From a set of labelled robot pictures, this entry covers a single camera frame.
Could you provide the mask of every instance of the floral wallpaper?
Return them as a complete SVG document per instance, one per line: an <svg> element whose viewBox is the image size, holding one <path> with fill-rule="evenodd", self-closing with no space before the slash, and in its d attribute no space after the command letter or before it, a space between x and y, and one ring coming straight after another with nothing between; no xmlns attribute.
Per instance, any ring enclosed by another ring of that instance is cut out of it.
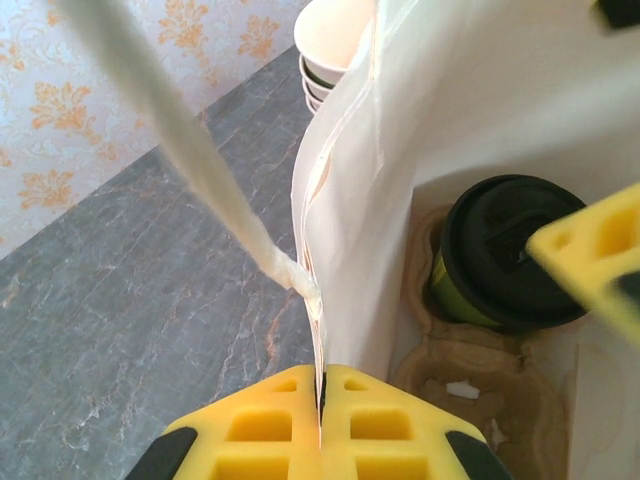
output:
<svg viewBox="0 0 640 480"><path fill-rule="evenodd" d="M194 115L293 44L308 0L122 0ZM0 258L156 143L55 0L0 9Z"/></svg>

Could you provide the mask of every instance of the stacked paper cups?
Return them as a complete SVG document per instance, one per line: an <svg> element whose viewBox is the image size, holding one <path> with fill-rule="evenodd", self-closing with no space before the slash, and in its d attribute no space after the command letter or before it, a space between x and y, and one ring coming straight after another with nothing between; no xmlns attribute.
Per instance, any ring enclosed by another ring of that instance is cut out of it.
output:
<svg viewBox="0 0 640 480"><path fill-rule="evenodd" d="M374 0L312 0L293 31L307 107L315 114L347 71Z"/></svg>

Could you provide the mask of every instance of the gray marble floor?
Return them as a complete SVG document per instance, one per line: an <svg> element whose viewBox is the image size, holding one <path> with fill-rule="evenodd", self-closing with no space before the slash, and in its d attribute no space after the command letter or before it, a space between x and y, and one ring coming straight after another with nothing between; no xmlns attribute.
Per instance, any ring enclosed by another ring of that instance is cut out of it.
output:
<svg viewBox="0 0 640 480"><path fill-rule="evenodd" d="M289 50L208 123L293 254L310 120ZM312 361L303 304L259 273L157 150L0 262L0 478L123 478L175 418Z"/></svg>

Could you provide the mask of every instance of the white paper bag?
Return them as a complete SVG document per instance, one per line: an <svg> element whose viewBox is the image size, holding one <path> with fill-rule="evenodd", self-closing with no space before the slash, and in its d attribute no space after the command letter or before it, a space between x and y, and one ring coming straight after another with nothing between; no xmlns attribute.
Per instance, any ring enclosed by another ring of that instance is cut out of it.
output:
<svg viewBox="0 0 640 480"><path fill-rule="evenodd" d="M640 28L605 33L591 4L378 1L293 178L327 363L387 378L412 218L499 173L587 203L640 180ZM577 370L569 478L640 478L640 351L597 322L548 350L556 383Z"/></svg>

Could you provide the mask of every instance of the twisted paper handle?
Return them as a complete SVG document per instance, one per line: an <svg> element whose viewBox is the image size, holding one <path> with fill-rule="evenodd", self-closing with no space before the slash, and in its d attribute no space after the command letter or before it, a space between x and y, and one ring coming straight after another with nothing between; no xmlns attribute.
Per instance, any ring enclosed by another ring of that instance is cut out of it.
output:
<svg viewBox="0 0 640 480"><path fill-rule="evenodd" d="M195 122L132 15L119 0L57 0L57 5L125 98L158 133L174 167L238 239L258 267L295 289L312 317L322 302L311 275L271 240L253 213L209 132Z"/></svg>

